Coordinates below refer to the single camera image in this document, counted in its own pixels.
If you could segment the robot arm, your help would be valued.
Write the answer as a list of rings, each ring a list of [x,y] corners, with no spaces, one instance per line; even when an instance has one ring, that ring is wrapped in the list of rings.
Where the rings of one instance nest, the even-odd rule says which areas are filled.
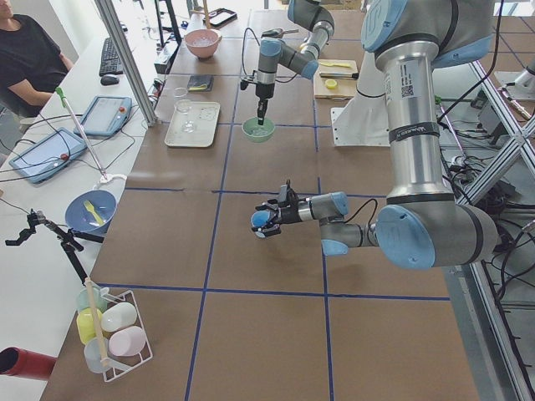
[[[460,206],[442,178],[434,69],[470,63],[492,39],[490,1],[375,1],[361,28],[364,60],[374,67],[359,83],[377,83],[385,106],[394,186],[377,221],[354,224],[342,192],[299,197],[283,185],[257,207],[252,231],[277,235],[284,224],[316,220],[323,252],[344,255],[377,246],[397,266],[429,269],[480,261],[497,244],[492,218]]]
[[[319,1],[291,1],[288,19],[308,31],[299,48],[288,46],[281,38],[262,38],[257,68],[242,80],[242,88],[256,85],[257,116],[253,119],[263,126],[268,100],[273,97],[278,66],[312,79],[318,69],[318,58],[324,45],[334,34],[334,19]]]

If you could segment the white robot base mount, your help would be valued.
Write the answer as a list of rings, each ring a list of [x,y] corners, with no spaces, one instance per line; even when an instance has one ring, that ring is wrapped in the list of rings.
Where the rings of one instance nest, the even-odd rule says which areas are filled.
[[[335,146],[389,146],[385,101],[385,74],[375,56],[365,52],[355,96],[343,107],[331,109]]]

